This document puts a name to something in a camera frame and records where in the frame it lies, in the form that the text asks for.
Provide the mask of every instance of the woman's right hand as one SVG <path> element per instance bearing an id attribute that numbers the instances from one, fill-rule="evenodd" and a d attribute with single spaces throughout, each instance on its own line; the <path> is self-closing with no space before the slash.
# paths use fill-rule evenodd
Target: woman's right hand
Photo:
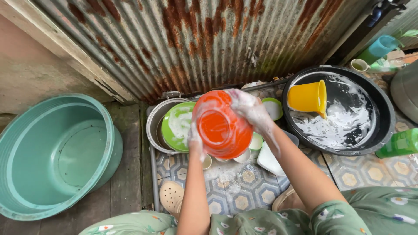
<path id="1" fill-rule="evenodd" d="M 247 119 L 254 131 L 263 134 L 275 125 L 260 98 L 238 89 L 225 90 L 231 97 L 231 108 Z"/>

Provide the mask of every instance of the ceramic mug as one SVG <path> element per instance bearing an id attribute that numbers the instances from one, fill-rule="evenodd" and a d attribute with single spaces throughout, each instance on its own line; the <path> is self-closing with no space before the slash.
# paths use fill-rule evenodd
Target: ceramic mug
<path id="1" fill-rule="evenodd" d="M 370 66 L 362 59 L 353 59 L 350 62 L 350 68 L 356 72 L 365 73 L 370 69 Z"/>

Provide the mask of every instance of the green dish soap bottle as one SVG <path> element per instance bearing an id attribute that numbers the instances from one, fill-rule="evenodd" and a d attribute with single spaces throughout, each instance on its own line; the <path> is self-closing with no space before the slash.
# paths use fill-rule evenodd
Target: green dish soap bottle
<path id="1" fill-rule="evenodd" d="M 390 141 L 375 152 L 379 158 L 389 158 L 418 153 L 418 128 L 392 135 Z"/>

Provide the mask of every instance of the green leaf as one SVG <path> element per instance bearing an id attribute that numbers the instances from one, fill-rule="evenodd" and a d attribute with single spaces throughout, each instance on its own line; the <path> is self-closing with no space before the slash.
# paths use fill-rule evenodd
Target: green leaf
<path id="1" fill-rule="evenodd" d="M 418 34 L 418 29 L 410 29 L 402 34 L 402 37 L 415 37 Z"/>

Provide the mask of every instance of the stainless steel pot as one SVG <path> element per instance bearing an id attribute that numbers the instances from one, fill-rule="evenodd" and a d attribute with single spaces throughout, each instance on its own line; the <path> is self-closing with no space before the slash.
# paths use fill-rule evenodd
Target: stainless steel pot
<path id="1" fill-rule="evenodd" d="M 170 155 L 179 153 L 169 148 L 169 146 L 164 142 L 161 134 L 161 122 L 163 121 L 163 117 L 172 107 L 183 102 L 189 101 L 183 98 L 165 100 L 158 104 L 148 116 L 146 126 L 147 137 L 154 148 L 161 152 L 170 153 Z"/>

